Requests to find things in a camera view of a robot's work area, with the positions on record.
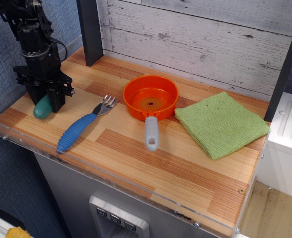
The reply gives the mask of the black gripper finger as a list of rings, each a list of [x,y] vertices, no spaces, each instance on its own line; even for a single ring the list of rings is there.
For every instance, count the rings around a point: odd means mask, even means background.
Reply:
[[[57,113],[65,104],[65,93],[62,89],[49,89],[48,97],[54,113]]]
[[[25,87],[34,105],[37,105],[37,103],[47,94],[46,83],[40,83],[39,85],[26,84]]]

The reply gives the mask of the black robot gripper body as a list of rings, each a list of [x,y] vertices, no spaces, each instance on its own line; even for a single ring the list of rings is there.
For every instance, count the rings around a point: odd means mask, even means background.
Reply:
[[[61,70],[62,60],[57,48],[49,48],[45,52],[27,52],[25,60],[26,65],[13,68],[18,83],[24,86],[46,83],[47,92],[49,89],[62,89],[67,96],[75,94],[72,79]]]

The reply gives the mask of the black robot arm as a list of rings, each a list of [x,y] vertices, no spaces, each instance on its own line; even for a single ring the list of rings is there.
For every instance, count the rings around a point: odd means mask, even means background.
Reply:
[[[20,43],[25,66],[15,66],[17,82],[26,87],[33,103],[47,100],[53,112],[65,104],[66,96],[75,94],[72,79],[61,70],[58,45],[51,37],[51,22],[40,0],[0,0],[0,16]]]

